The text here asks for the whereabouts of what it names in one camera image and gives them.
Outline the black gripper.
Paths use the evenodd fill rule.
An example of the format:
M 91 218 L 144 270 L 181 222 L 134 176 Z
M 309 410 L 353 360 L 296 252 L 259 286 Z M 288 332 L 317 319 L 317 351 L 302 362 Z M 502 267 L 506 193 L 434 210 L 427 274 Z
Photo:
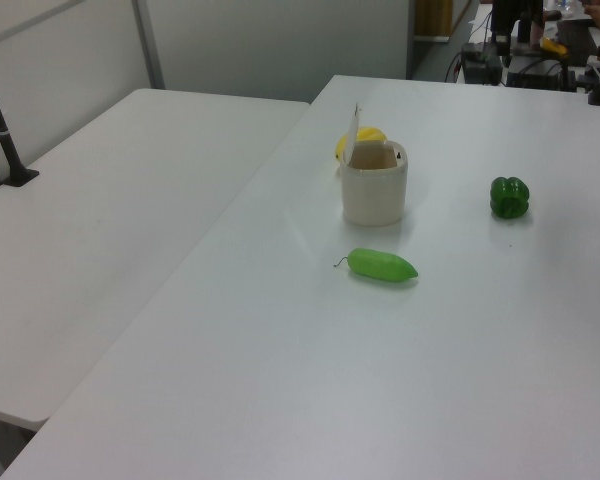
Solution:
M 491 31 L 494 34 L 496 52 L 510 54 L 511 31 L 514 25 L 514 1 L 493 0 L 491 14 Z

